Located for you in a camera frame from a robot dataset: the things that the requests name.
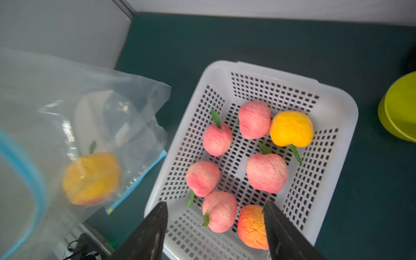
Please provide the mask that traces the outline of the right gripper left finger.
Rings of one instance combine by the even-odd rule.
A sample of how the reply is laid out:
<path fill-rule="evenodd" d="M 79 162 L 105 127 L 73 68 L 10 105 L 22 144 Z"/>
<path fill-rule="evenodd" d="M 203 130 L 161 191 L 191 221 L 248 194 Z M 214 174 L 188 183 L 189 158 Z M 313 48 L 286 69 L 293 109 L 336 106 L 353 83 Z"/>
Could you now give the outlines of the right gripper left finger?
<path fill-rule="evenodd" d="M 109 260 L 160 260 L 168 221 L 167 203 L 159 202 Z"/>

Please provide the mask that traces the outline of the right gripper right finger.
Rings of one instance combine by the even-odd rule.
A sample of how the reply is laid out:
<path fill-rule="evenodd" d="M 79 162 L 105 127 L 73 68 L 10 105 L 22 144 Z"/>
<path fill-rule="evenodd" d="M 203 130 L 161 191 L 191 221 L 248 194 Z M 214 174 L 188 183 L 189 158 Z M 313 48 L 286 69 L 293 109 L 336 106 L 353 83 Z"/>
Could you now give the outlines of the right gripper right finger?
<path fill-rule="evenodd" d="M 324 259 L 273 202 L 266 202 L 263 213 L 272 260 Z"/>

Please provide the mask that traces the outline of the orange red peach front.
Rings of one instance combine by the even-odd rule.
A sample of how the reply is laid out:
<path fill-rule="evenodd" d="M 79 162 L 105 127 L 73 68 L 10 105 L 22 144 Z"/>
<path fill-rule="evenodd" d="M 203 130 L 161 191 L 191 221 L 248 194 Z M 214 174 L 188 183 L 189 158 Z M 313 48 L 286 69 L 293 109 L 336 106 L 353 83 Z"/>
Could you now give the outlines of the orange red peach front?
<path fill-rule="evenodd" d="M 269 250 L 262 207 L 247 205 L 241 208 L 237 233 L 242 242 L 248 247 Z"/>

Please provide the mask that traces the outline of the orange yellow peach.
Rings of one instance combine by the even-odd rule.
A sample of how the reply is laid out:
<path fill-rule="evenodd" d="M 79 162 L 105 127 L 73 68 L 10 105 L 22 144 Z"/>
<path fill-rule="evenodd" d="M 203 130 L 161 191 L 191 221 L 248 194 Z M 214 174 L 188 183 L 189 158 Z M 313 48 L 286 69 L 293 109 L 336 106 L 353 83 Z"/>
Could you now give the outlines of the orange yellow peach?
<path fill-rule="evenodd" d="M 119 187 L 120 166 L 112 153 L 96 153 L 97 142 L 88 148 L 88 155 L 71 162 L 62 188 L 74 205 L 95 206 L 104 202 Z"/>

